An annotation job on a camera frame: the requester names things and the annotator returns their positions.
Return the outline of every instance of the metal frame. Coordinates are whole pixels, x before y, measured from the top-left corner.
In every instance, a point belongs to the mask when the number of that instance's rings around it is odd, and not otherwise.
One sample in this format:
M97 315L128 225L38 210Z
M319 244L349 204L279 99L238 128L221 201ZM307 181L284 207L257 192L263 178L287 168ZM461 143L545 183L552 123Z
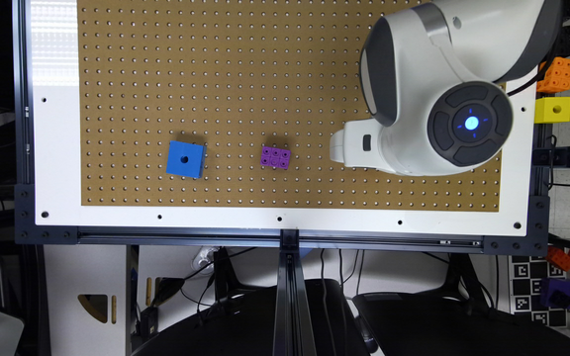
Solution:
M281 230L273 356L316 356L298 230Z
M35 224L32 82L28 70L29 3L15 0L15 95L18 185L15 189L15 239L30 244L174 244L278 247L280 229L97 227ZM536 126L534 147L545 147L546 128ZM546 252L549 201L541 185L546 169L531 174L526 236L364 233L300 230L300 247L366 248L457 253L539 255Z

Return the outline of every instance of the white frame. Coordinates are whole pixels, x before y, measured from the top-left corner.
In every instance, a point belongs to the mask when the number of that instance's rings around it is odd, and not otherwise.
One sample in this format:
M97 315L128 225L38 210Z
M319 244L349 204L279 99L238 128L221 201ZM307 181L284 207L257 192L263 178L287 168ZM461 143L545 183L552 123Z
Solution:
M32 45L29 71L33 93L37 225L297 228L510 236L526 234L535 112L534 86L511 98L515 108L514 127L503 147L500 205L496 213L82 206L78 56L71 52L77 48L76 1L31 0L30 5ZM56 9L53 11L56 15L52 16L49 9ZM65 49L52 49L49 56L44 56L42 53L45 53L45 44L49 41L58 41L59 47ZM535 71L509 83L508 87L522 85L534 73ZM42 218L42 212L49 212L49 216ZM158 219L158 215L163 215L163 219ZM515 223L520 223L522 227L514 228Z

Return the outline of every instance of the yellow block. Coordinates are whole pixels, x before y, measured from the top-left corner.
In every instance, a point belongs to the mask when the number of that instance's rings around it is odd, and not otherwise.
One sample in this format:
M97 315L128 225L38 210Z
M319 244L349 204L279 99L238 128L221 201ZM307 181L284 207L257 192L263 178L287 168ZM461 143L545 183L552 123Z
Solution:
M535 101L536 124L568 123L570 98L542 98Z

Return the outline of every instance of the black chair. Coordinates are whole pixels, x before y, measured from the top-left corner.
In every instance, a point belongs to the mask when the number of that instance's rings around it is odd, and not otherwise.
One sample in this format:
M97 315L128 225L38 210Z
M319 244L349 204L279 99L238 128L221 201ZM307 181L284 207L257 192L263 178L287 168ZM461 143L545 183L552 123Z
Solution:
M488 308L467 255L452 255L450 261L440 289L353 298L386 355L570 356L569 337L540 323ZM469 299L458 292L461 277Z

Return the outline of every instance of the white robot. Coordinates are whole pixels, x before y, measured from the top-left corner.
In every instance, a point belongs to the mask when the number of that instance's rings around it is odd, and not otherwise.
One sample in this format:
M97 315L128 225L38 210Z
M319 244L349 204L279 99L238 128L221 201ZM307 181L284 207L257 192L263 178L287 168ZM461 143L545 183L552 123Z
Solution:
M411 176L483 164L514 115L494 83L531 72L561 24L558 0L438 0L381 18L360 59L373 119L335 133L331 159Z

